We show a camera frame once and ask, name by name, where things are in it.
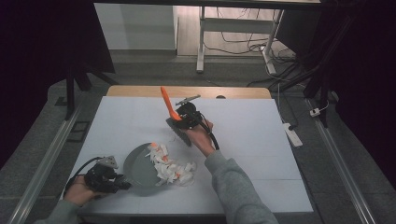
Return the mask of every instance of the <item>white paper scraps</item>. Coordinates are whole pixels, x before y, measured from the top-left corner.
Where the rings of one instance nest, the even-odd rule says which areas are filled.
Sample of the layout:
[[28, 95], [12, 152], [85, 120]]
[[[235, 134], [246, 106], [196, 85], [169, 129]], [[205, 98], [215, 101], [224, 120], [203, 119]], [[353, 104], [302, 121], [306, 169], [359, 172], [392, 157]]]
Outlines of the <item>white paper scraps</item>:
[[154, 163], [157, 170], [157, 176], [161, 179], [156, 185], [160, 186], [164, 183], [176, 183], [180, 186], [188, 186], [194, 183], [193, 171], [196, 170], [197, 165], [193, 162], [188, 162], [185, 166], [177, 164], [175, 160], [168, 158], [168, 149], [166, 145], [151, 143], [148, 146], [150, 153], [150, 160]]

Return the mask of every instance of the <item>white table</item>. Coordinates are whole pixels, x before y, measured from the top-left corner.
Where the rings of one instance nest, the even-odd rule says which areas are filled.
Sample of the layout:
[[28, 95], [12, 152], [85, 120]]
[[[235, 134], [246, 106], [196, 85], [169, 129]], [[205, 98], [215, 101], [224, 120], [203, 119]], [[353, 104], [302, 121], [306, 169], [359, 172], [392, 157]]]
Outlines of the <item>white table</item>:
[[[182, 98], [172, 98], [171, 102]], [[214, 135], [226, 158], [234, 158], [246, 171], [262, 201], [276, 213], [312, 212], [290, 144], [272, 99], [205, 99], [193, 101], [215, 123]], [[87, 160], [114, 155], [122, 174], [123, 161], [148, 142], [167, 145], [170, 159], [195, 161], [193, 185], [157, 189], [119, 190], [88, 203], [81, 214], [112, 216], [218, 215], [223, 210], [211, 187], [205, 157], [188, 148], [167, 126], [168, 113], [160, 97], [104, 97], [72, 174]]]

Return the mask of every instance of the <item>person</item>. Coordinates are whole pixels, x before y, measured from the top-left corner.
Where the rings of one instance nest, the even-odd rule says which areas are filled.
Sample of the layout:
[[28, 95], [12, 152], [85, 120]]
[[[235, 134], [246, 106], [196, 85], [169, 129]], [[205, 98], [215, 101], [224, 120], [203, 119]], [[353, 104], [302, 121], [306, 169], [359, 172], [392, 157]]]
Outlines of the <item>person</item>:
[[[213, 123], [207, 121], [207, 124], [212, 130]], [[274, 214], [261, 201], [248, 175], [234, 159], [226, 160], [221, 151], [213, 148], [212, 140], [203, 127], [198, 125], [183, 132], [206, 156], [205, 166], [212, 174], [212, 187], [219, 196], [227, 223], [278, 223]], [[79, 176], [50, 216], [35, 224], [78, 223], [78, 209], [100, 194], [90, 190], [85, 185], [83, 176]]]

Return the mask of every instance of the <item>plate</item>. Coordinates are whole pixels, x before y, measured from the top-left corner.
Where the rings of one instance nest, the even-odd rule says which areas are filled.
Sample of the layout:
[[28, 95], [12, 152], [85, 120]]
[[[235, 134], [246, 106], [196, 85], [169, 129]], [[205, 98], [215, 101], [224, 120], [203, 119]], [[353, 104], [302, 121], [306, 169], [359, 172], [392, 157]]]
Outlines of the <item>plate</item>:
[[127, 180], [134, 188], [152, 189], [158, 188], [155, 184], [160, 182], [154, 163], [150, 161], [148, 146], [146, 143], [135, 148], [125, 159], [123, 172]]

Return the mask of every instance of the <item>tabletop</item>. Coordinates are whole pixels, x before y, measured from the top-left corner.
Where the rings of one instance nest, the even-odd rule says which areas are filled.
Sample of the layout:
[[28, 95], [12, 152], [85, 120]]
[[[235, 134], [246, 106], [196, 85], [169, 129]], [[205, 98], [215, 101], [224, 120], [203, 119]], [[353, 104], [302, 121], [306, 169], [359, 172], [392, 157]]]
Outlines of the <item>tabletop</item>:
[[[192, 102], [207, 119], [215, 120], [213, 133], [222, 154], [237, 161], [273, 212], [312, 212], [276, 103], [267, 89], [165, 88], [172, 103], [202, 95]], [[219, 95], [226, 99], [217, 99]], [[97, 156], [114, 156], [120, 167], [116, 172], [124, 174], [123, 164], [134, 148], [156, 142], [165, 144], [168, 157], [178, 164], [197, 164], [194, 183], [187, 187], [169, 184], [157, 189], [135, 187], [119, 190], [114, 195], [87, 204], [79, 210], [81, 215], [223, 214], [211, 187], [211, 174], [204, 166], [205, 156], [195, 146], [186, 146], [166, 124], [167, 118], [169, 114], [159, 86], [111, 87], [97, 109], [71, 174]]]

